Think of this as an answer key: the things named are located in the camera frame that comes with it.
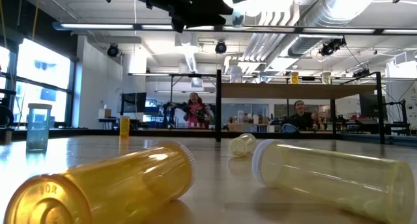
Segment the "cardboard box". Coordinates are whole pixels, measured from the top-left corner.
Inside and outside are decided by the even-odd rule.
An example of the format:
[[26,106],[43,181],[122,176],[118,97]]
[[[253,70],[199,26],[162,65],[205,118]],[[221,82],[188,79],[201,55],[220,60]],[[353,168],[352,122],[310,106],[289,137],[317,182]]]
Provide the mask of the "cardboard box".
[[109,118],[111,117],[111,109],[99,109],[98,110],[98,118]]

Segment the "table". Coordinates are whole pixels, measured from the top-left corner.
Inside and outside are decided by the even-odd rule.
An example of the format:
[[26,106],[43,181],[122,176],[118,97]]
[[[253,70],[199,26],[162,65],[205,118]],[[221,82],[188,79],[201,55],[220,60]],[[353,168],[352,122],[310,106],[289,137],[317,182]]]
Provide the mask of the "table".
[[108,118],[98,118],[96,117],[96,120],[103,123],[102,130],[112,130],[113,124],[117,123],[116,117],[108,117]]
[[[40,173],[58,173],[67,167],[143,150],[160,139],[168,138],[130,137],[128,147],[119,147],[118,136],[50,139],[45,154],[26,154],[24,141],[0,146],[0,223],[8,200],[27,178]],[[197,164],[197,176],[185,195],[157,211],[144,224],[378,224],[299,193],[265,188],[252,175],[250,157],[230,157],[227,149],[230,139],[224,139],[221,143],[216,143],[213,138],[171,139],[191,150]],[[284,141],[300,147],[381,156],[379,146],[371,143],[300,139]],[[387,145],[386,157],[407,161],[412,170],[417,171],[415,148]],[[414,217],[411,223],[417,223],[417,218]]]
[[227,125],[231,132],[243,132],[243,127],[250,126],[252,132],[252,126],[256,126],[256,132],[268,132],[269,124],[253,124],[253,123],[229,123]]

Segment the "bottle lid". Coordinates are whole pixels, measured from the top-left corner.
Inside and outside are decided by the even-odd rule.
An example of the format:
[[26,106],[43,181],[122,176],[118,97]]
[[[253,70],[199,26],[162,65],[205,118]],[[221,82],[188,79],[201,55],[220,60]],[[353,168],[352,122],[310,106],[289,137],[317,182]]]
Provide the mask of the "bottle lid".
[[258,144],[258,147],[255,149],[255,152],[253,152],[253,157],[252,157],[252,173],[253,173],[253,176],[255,177],[255,179],[258,182],[262,183],[264,186],[267,186],[267,184],[263,180],[262,173],[261,173],[262,157],[263,157],[263,154],[265,153],[266,148],[269,145],[271,145],[271,143],[273,143],[273,142],[285,144],[281,140],[267,139],[267,140],[263,141],[262,143],[259,143]]
[[91,223],[90,208],[78,187],[63,175],[34,176],[12,196],[5,223]]

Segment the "desk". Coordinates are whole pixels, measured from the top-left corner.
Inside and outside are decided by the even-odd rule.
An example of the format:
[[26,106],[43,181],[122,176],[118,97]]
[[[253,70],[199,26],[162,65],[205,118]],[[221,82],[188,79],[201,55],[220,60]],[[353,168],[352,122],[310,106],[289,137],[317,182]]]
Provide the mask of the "desk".
[[96,120],[103,123],[102,130],[112,130],[113,124],[117,123],[117,118],[108,117],[108,118],[98,118],[96,117]]
[[245,126],[250,126],[252,132],[252,126],[256,126],[256,132],[267,133],[269,124],[229,123],[227,126],[231,132],[243,132]]

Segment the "cable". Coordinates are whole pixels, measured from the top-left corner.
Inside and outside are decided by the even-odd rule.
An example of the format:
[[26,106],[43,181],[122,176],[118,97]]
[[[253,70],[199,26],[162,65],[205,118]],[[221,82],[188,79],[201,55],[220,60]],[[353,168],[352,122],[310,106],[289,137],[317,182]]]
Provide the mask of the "cable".
[[[355,57],[355,55],[353,54],[353,52],[349,49],[349,47],[347,46],[347,45],[345,45],[345,47],[347,48],[347,50],[349,51],[349,53],[351,53],[351,55],[352,55],[352,57],[356,60],[356,62],[358,62],[358,64],[364,69],[364,70],[369,70],[369,68],[365,68],[363,65],[362,65],[362,63]],[[375,82],[377,82],[377,80],[373,77],[373,76],[370,76]],[[392,97],[390,94],[388,94],[388,91],[386,91],[386,89],[384,89],[384,88],[382,88],[381,87],[381,89],[382,90],[384,90],[385,91],[385,93],[386,93],[386,95],[388,96],[388,97],[390,97],[393,101],[395,101],[396,102],[396,100],[394,99],[394,97]],[[398,107],[398,105],[396,105],[397,106],[397,111],[398,111],[398,116],[400,116],[401,114],[399,113],[399,107]],[[390,115],[390,117],[392,118],[392,119],[394,119],[394,114],[392,113],[392,111],[390,111],[388,108],[386,108],[389,112],[391,112],[391,114],[392,115]]]
[[415,79],[412,83],[411,83],[411,85],[407,88],[407,90],[401,95],[401,97],[399,97],[399,99],[398,99],[398,102],[401,100],[401,98],[404,96],[404,94],[405,93],[407,93],[409,90],[410,90],[410,88],[415,84],[415,82],[417,81],[417,79]]
[[38,11],[39,11],[39,1],[40,0],[36,0],[36,10],[35,10],[35,20],[33,21],[32,40],[35,39],[36,22],[38,20]]

